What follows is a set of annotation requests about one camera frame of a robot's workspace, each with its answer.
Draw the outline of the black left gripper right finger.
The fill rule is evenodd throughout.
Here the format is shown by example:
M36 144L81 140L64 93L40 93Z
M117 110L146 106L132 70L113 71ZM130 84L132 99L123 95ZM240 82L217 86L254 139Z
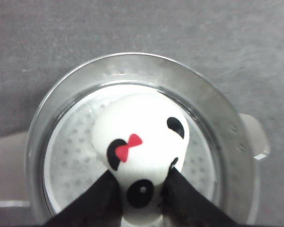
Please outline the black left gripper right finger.
M238 224L206 199L175 168L171 168L162 191L163 209L186 227L237 227Z

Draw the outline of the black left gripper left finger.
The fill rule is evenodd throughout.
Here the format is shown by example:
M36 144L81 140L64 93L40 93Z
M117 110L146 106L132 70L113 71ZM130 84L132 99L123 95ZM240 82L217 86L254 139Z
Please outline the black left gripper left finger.
M119 227L122 208L119 185L110 171L74 202L45 222L44 227Z

